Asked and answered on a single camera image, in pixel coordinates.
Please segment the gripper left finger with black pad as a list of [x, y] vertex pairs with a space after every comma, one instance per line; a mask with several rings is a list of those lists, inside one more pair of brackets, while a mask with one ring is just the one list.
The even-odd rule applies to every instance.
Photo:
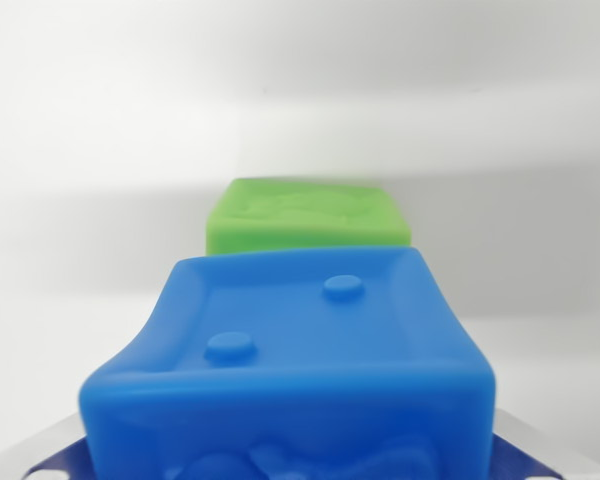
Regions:
[[34, 478], [91, 478], [91, 459], [78, 413], [0, 453], [0, 479]]

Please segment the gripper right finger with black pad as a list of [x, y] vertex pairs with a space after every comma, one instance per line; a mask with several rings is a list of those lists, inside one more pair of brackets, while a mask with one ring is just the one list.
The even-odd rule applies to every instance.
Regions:
[[490, 478], [600, 479], [600, 464], [497, 409]]

